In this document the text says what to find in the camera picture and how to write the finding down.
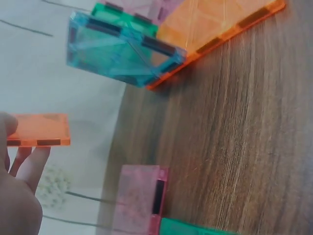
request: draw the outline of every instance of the wood grain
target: wood grain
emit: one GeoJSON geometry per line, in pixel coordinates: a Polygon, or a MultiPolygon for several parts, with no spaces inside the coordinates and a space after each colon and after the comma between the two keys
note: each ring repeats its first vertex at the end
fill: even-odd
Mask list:
{"type": "Polygon", "coordinates": [[[170,167],[166,217],[247,235],[313,234],[312,9],[288,1],[159,92],[129,86],[103,197],[114,198],[122,164],[161,164],[170,167]]]}

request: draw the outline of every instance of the blue magnetic tile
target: blue magnetic tile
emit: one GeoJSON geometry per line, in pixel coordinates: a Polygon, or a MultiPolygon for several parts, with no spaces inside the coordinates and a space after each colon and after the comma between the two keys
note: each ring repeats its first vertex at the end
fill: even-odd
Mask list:
{"type": "Polygon", "coordinates": [[[69,21],[67,64],[138,87],[185,61],[186,52],[141,32],[84,13],[69,21]]]}

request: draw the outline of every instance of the translucent plastic tile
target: translucent plastic tile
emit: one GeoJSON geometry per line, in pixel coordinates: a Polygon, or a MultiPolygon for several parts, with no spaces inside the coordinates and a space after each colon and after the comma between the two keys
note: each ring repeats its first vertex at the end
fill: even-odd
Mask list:
{"type": "Polygon", "coordinates": [[[70,145],[66,114],[16,114],[18,127],[7,138],[7,146],[70,145]]]}
{"type": "Polygon", "coordinates": [[[102,4],[114,3],[122,7],[123,11],[128,14],[139,14],[147,17],[154,0],[100,0],[99,2],[102,4]]]}
{"type": "Polygon", "coordinates": [[[97,3],[91,13],[99,20],[105,20],[114,25],[133,28],[147,36],[155,37],[158,26],[139,14],[130,15],[123,12],[123,8],[111,3],[97,3]]]}
{"type": "Polygon", "coordinates": [[[160,25],[184,0],[153,0],[148,18],[160,25]]]}
{"type": "Polygon", "coordinates": [[[146,86],[185,61],[185,51],[141,32],[83,13],[69,22],[67,64],[135,86],[146,86]]]}
{"type": "Polygon", "coordinates": [[[168,169],[124,165],[120,174],[112,234],[158,235],[168,169]]]}
{"type": "Polygon", "coordinates": [[[114,3],[124,12],[139,14],[150,20],[153,24],[160,25],[184,0],[101,0],[102,4],[114,3]]]}
{"type": "Polygon", "coordinates": [[[202,54],[284,6],[283,0],[185,0],[160,26],[157,38],[187,50],[188,56],[202,54]]]}
{"type": "Polygon", "coordinates": [[[237,235],[215,229],[200,228],[179,220],[162,218],[159,235],[237,235]]]}

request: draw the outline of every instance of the hand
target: hand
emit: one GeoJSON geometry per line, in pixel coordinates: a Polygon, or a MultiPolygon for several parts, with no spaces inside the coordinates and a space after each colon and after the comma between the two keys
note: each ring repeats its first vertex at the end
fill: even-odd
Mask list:
{"type": "Polygon", "coordinates": [[[35,192],[50,148],[19,148],[8,172],[6,139],[17,126],[14,117],[0,112],[0,234],[37,235],[43,212],[35,192]]]}

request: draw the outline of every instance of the orange magnetic tile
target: orange magnetic tile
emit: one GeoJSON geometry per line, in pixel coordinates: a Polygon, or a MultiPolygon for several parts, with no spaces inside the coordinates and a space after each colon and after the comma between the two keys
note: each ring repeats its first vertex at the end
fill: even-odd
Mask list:
{"type": "Polygon", "coordinates": [[[154,89],[180,69],[285,5],[285,0],[185,0],[160,25],[156,37],[185,49],[186,61],[147,89],[154,89]]]}
{"type": "Polygon", "coordinates": [[[7,146],[70,145],[70,133],[65,114],[16,114],[18,127],[7,138],[7,146]]]}

